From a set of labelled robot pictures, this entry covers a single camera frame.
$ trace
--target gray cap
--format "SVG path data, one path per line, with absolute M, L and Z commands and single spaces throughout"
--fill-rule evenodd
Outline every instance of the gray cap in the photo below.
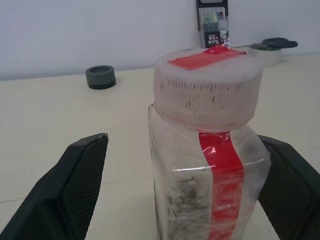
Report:
M 115 69 L 112 66 L 90 67 L 85 71 L 85 76 L 91 89 L 108 89 L 116 85 Z

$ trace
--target red label strip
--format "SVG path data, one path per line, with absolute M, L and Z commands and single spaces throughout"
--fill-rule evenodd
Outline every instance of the red label strip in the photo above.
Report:
M 241 54 L 246 53 L 217 45 L 201 53 L 170 60 L 168 63 L 186 70 L 194 70 Z
M 236 227 L 242 198 L 244 167 L 230 132 L 199 133 L 204 157 L 213 174 L 209 240 L 230 240 Z

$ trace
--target product package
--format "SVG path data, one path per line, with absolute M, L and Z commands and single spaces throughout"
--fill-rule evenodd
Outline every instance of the product package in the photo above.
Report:
M 196 14 L 201 47 L 229 48 L 228 0 L 196 0 Z

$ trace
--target white wall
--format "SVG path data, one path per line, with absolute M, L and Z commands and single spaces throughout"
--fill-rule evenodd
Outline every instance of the white wall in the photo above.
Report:
M 229 0 L 233 46 L 286 37 L 320 52 L 319 0 Z M 0 80 L 151 66 L 198 45 L 195 0 L 2 0 Z

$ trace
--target gray bottle cap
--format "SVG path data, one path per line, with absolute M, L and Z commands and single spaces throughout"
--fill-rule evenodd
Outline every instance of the gray bottle cap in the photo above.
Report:
M 85 71 L 85 76 L 91 89 L 108 89 L 116 85 L 115 69 L 112 66 L 90 67 Z

